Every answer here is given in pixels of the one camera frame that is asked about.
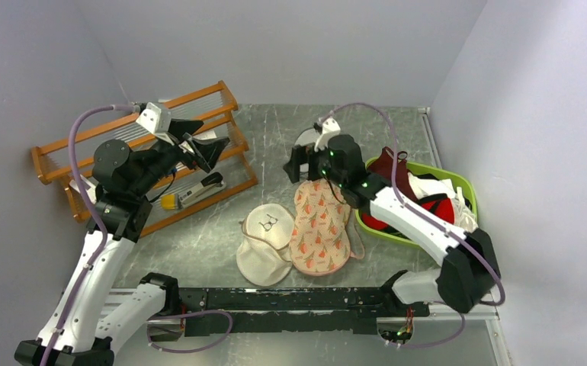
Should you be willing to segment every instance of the green basket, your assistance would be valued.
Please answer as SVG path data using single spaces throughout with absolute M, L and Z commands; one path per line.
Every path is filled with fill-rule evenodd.
M 369 159 L 367 162 L 365 162 L 365 166 L 370 166 L 370 164 L 372 164 L 377 159 L 378 157 Z M 429 165 L 419 164 L 418 162 L 407 162 L 406 168 L 409 172 L 411 172 L 414 175 L 433 174 L 437 179 L 440 180 L 450 179 L 453 182 L 454 188 L 462 187 L 462 194 L 471 203 L 471 211 L 477 217 L 477 203 L 475 198 L 475 191 L 473 190 L 473 186 L 471 186 L 471 183 L 469 183 L 469 181 L 466 180 L 463 176 L 455 174 L 453 172 L 447 172 L 443 169 L 435 168 Z M 388 233 L 382 233 L 379 230 L 371 229 L 370 227 L 365 225 L 363 221 L 361 221 L 361 215 L 359 214 L 358 210 L 356 210 L 354 213 L 356 215 L 356 221 L 359 225 L 361 225 L 361 227 L 363 228 L 363 230 L 365 230 L 366 233 L 378 236 L 383 239 L 391 240 L 393 242 L 397 242 L 405 246 L 413 246 L 417 248 L 419 247 L 419 245 L 413 242 L 412 240 L 399 238 L 398 236 L 390 235 Z

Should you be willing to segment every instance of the gray wall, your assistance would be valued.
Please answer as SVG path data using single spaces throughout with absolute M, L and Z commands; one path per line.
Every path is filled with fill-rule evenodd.
M 428 105 L 486 0 L 76 0 L 132 99 Z
M 515 364 L 587 364 L 587 2 L 489 0 L 431 122 L 494 239 Z
M 0 2 L 0 365 L 15 364 L 18 342 L 53 312 L 84 233 L 57 186 L 37 180 L 29 149 L 66 137 L 84 110 L 122 101 L 72 2 Z

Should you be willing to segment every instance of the green laundry basket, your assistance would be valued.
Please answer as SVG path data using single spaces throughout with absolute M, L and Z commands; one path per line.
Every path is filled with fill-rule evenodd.
M 369 159 L 367 162 L 365 162 L 365 166 L 370 166 L 370 164 L 372 164 L 375 160 L 377 160 L 377 158 L 378 158 L 378 156 L 374 157 L 372 159 Z M 473 186 L 471 186 L 471 183 L 469 183 L 469 181 L 466 180 L 463 176 L 455 174 L 453 172 L 447 172 L 443 169 L 435 168 L 430 165 L 419 164 L 418 162 L 407 162 L 406 168 L 408 169 L 409 172 L 411 172 L 414 175 L 433 174 L 439 180 L 450 179 L 453 182 L 454 188 L 462 187 L 462 194 L 471 203 L 471 211 L 477 217 L 477 204 L 476 204 L 476 198 L 475 198 L 475 191 L 473 190 Z M 371 229 L 370 227 L 368 227 L 367 225 L 365 225 L 363 223 L 363 221 L 361 220 L 361 215 L 359 214 L 358 210 L 356 210 L 354 212 L 354 214 L 356 215 L 356 221 L 358 222 L 359 225 L 361 225 L 361 227 L 363 228 L 363 230 L 366 233 L 369 233 L 371 235 L 374 235 L 374 236 L 377 236 L 377 237 L 380 237 L 383 239 L 391 240 L 393 242 L 397 242 L 397 243 L 403 244 L 405 246 L 413 246 L 416 248 L 419 247 L 419 245 L 417 243 L 413 242 L 412 240 L 400 238 L 398 236 L 390 235 L 389 233 L 383 233 L 379 230 Z

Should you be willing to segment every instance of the gray floor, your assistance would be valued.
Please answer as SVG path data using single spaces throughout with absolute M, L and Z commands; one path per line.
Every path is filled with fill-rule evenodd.
M 258 186 L 215 206 L 208 207 L 139 241 L 123 264 L 115 287 L 135 287 L 151 271 L 170 275 L 182 287 L 254 287 L 237 269 L 235 253 L 242 235 L 238 222 L 250 210 L 264 203 L 279 203 L 294 210 L 292 185 L 281 166 L 286 162 L 298 134 L 332 106 L 243 105 L 236 121 L 249 142 L 247 153 Z M 399 146 L 409 160 L 432 165 L 430 146 L 415 108 L 385 108 L 399 134 Z M 378 156 L 385 145 L 392 146 L 390 132 L 376 113 L 355 107 L 337 114 L 346 133 L 361 144 L 363 158 Z M 239 164 L 220 166 L 225 177 L 233 179 Z M 351 258 L 340 271 L 325 277 L 309 277 L 292 269 L 277 287 L 378 286 L 401 269 L 421 271 L 436 264 L 423 251 L 376 239 L 358 229 L 366 255 Z M 357 240 L 354 228 L 348 231 Z

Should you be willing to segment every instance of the patterned oven mitt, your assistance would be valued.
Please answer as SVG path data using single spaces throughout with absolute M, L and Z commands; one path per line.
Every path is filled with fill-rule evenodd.
M 291 241 L 293 265 L 306 275 L 329 275 L 339 270 L 350 258 L 363 258 L 351 252 L 346 230 L 351 208 L 342 204 L 341 192 L 327 181 L 305 181 L 296 190 L 296 220 Z

